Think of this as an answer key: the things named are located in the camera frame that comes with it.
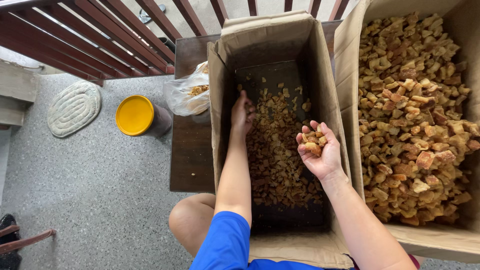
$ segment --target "person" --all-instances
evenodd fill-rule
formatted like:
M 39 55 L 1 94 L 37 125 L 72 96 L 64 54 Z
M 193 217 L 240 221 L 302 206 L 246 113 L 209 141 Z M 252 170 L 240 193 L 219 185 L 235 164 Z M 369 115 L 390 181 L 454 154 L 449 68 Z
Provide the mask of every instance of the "person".
M 190 267 L 193 270 L 319 269 L 292 261 L 255 259 L 248 263 L 252 199 L 245 138 L 255 118 L 254 110 L 242 90 L 232 108 L 227 158 L 216 196 L 196 194 L 180 201 L 170 214 L 170 229 L 194 256 Z M 325 123 L 311 121 L 310 125 L 313 129 L 320 125 L 327 144 L 318 157 L 305 151 L 298 133 L 298 153 L 320 180 L 357 266 L 363 270 L 418 269 L 415 258 L 407 255 L 348 182 L 341 167 L 340 144 L 333 131 Z

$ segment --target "forearm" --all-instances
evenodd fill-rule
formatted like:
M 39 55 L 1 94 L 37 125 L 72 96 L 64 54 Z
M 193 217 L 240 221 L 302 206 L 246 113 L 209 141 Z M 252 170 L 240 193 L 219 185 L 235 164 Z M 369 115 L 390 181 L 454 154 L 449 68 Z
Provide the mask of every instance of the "forearm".
M 324 190 L 335 210 L 351 256 L 361 269 L 416 269 L 402 246 L 368 209 L 345 175 Z
M 243 216 L 252 225 L 251 182 L 244 131 L 230 131 L 227 159 L 223 166 L 216 194 L 215 214 L 231 211 Z

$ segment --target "yellow lid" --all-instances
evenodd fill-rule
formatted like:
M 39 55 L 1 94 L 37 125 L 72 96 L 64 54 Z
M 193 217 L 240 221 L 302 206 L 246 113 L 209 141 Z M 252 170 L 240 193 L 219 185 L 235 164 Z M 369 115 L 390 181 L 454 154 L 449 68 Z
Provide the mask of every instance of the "yellow lid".
M 120 103 L 115 114 L 115 121 L 124 134 L 138 136 L 150 127 L 153 115 L 153 105 L 148 98 L 134 95 Z

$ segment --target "chair leg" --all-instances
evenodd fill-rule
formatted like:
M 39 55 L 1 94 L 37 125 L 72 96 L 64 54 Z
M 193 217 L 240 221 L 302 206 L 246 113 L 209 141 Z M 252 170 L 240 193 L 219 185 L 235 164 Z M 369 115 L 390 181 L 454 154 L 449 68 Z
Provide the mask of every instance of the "chair leg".
M 17 226 L 17 225 L 10 225 L 10 226 L 6 227 L 5 229 L 0 230 L 0 237 L 2 237 L 4 235 L 7 235 L 9 233 L 13 233 L 15 231 L 18 231 L 19 229 L 20 229 L 20 227 Z
M 41 241 L 41 240 L 43 240 L 43 239 L 45 239 L 49 236 L 54 235 L 56 233 L 57 232 L 54 229 L 50 229 L 50 230 L 44 231 L 43 233 L 40 233 L 40 234 L 37 234 L 35 236 L 29 237 L 29 238 L 25 238 L 25 239 L 21 239 L 21 240 L 18 240 L 18 241 L 13 241 L 13 242 L 10 242 L 10 243 L 2 244 L 2 245 L 0 245 L 0 254 L 7 253 L 7 252 L 10 252 L 10 251 L 22 248 L 24 246 L 34 244 L 34 243 L 36 243 L 38 241 Z

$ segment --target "plastic container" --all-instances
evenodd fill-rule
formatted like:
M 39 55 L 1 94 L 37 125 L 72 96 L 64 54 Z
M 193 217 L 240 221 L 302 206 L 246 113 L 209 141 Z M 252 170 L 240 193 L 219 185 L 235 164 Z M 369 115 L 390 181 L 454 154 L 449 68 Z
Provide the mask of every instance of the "plastic container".
M 148 98 L 134 95 L 120 103 L 115 122 L 120 131 L 128 136 L 160 137 L 172 127 L 172 116 Z

